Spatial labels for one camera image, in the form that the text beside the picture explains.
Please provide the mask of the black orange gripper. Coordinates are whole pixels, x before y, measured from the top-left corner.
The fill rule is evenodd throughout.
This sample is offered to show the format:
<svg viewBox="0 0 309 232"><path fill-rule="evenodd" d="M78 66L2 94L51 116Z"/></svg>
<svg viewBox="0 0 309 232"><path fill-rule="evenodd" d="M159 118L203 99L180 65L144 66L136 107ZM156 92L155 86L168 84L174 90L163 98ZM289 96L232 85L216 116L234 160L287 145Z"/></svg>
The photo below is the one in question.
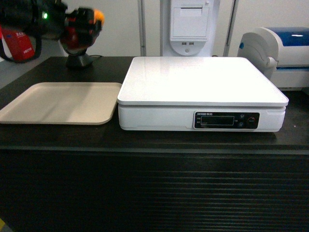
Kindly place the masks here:
<svg viewBox="0 0 309 232"><path fill-rule="evenodd" d="M73 27L78 33L80 49L87 49L92 46L99 36L105 21L103 12L91 8L78 8L73 12L66 14L65 27Z"/></svg>

